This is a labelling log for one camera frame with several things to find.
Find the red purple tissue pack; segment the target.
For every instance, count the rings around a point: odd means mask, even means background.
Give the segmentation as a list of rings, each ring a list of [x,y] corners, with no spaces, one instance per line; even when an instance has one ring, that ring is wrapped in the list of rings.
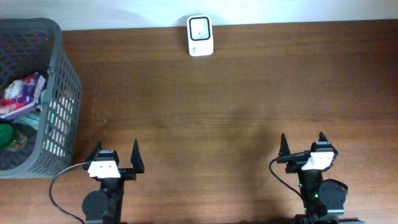
[[[38,72],[13,81],[1,97],[1,119],[12,120],[39,110],[47,80]]]

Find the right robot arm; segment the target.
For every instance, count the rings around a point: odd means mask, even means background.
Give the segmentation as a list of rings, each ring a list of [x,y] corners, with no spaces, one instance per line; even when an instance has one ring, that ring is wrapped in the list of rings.
[[[296,153],[291,153],[285,134],[281,134],[279,153],[269,163],[269,170],[281,184],[295,192],[303,202],[305,213],[294,216],[294,223],[357,224],[363,222],[357,218],[340,218],[345,212],[344,203],[349,188],[339,180],[323,178],[323,173],[333,167],[337,155],[338,151],[323,133],[319,133],[318,140],[312,143],[309,150]],[[272,170],[275,162],[285,164],[287,174],[298,175],[298,190],[275,174]]]

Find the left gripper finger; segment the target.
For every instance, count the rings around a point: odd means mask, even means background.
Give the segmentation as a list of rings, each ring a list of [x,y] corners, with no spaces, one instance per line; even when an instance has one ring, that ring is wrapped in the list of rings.
[[[91,162],[96,159],[98,153],[102,150],[102,145],[101,141],[98,141],[96,143],[96,146],[94,147],[93,151],[90,153],[90,155],[86,158],[85,162]]]
[[[132,168],[136,174],[144,173],[145,166],[139,151],[139,143],[137,139],[134,140],[130,163],[132,164]]]

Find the teal wipes packet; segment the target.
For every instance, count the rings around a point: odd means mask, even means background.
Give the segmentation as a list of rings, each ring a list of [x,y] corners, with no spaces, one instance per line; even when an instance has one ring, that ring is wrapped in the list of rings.
[[[31,113],[24,114],[18,118],[16,118],[13,123],[15,124],[23,124],[34,128],[36,131],[39,128],[40,123],[40,112],[33,111]]]

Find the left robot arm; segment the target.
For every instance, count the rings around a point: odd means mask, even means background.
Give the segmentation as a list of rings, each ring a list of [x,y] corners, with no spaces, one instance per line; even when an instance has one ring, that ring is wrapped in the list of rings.
[[[85,223],[120,223],[126,181],[136,180],[137,174],[145,171],[139,151],[138,141],[134,141],[130,163],[131,167],[119,168],[119,157],[114,150],[102,149],[97,142],[86,158],[83,170],[100,183],[99,190],[90,192],[82,202]]]

